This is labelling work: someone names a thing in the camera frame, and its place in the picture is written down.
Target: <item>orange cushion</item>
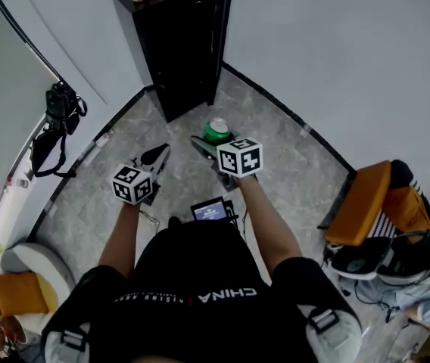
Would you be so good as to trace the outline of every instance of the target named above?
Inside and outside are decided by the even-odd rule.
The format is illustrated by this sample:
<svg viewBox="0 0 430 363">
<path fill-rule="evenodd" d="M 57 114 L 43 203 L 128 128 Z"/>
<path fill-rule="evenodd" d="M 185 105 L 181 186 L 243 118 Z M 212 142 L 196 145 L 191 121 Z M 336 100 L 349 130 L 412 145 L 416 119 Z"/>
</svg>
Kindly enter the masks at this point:
<svg viewBox="0 0 430 363">
<path fill-rule="evenodd" d="M 358 171 L 350 192 L 326 232 L 328 242 L 361 245 L 382 208 L 390 185 L 390 174 L 389 161 Z"/>
<path fill-rule="evenodd" d="M 0 312 L 4 318 L 48 313 L 35 273 L 0 275 Z"/>
</svg>

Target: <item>marble floor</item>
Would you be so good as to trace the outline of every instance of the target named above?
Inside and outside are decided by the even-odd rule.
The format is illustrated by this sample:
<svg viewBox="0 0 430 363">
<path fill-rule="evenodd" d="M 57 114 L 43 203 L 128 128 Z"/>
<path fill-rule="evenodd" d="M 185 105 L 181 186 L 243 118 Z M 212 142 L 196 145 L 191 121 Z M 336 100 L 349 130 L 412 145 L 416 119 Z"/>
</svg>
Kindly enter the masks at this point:
<svg viewBox="0 0 430 363">
<path fill-rule="evenodd" d="M 210 162 L 191 146 L 189 137 L 221 116 L 241 135 L 263 143 L 264 170 L 257 174 L 269 199 L 297 237 L 303 254 L 321 262 L 323 233 L 316 229 L 329 211 L 347 175 L 346 169 L 304 129 L 264 96 L 223 70 L 215 105 L 201 105 L 166 124 L 145 95 L 113 127 L 110 141 L 89 165 L 81 164 L 69 180 L 36 235 L 36 241 L 54 250 L 70 267 L 76 280 L 94 267 L 106 243 L 121 202 L 114 199 L 107 178 L 118 163 L 128 163 L 141 147 L 169 142 L 171 156 L 158 179 L 161 189 L 151 207 L 142 206 L 160 220 L 160 229 L 172 215 L 191 220 L 190 206 L 223 196 L 232 200 L 242 216 L 245 205 L 239 190 L 226 193 L 210 169 Z M 154 223 L 140 218 L 137 257 L 156 232 Z M 263 265 L 250 219 L 247 243 L 263 279 Z M 358 362 L 401 361 L 426 334 L 409 326 L 401 316 L 385 324 L 385 312 L 348 298 L 363 329 L 367 330 Z"/>
</svg>

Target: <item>black t-shirt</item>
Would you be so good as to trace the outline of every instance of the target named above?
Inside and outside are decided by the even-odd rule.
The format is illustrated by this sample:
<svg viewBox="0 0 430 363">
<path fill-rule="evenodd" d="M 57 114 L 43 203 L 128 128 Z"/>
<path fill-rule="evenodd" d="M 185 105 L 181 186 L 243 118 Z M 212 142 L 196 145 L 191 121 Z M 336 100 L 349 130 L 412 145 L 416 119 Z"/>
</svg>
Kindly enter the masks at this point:
<svg viewBox="0 0 430 363">
<path fill-rule="evenodd" d="M 190 222 L 157 234 L 129 280 L 87 272 L 43 336 L 89 322 L 91 361 L 316 361 L 297 304 L 349 309 L 313 260 L 286 259 L 269 287 L 233 225 Z"/>
</svg>

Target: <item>black bag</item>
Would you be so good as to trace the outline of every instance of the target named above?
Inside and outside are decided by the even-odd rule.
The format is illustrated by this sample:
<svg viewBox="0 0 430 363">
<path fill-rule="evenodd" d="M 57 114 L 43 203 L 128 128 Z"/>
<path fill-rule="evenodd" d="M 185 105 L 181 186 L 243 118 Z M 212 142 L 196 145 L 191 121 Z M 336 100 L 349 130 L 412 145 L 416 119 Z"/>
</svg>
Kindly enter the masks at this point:
<svg viewBox="0 0 430 363">
<path fill-rule="evenodd" d="M 45 118 L 48 128 L 32 141 L 30 161 L 33 173 L 37 178 L 48 175 L 56 175 L 62 178 L 74 178 L 76 173 L 57 172 L 65 164 L 65 140 L 67 135 L 72 135 L 80 117 L 87 114 L 87 106 L 84 100 L 64 81 L 54 84 L 51 90 L 45 93 L 47 100 L 47 111 Z M 58 140 L 61 139 L 61 155 L 58 164 L 51 169 L 39 171 L 48 155 L 54 149 Z"/>
</svg>

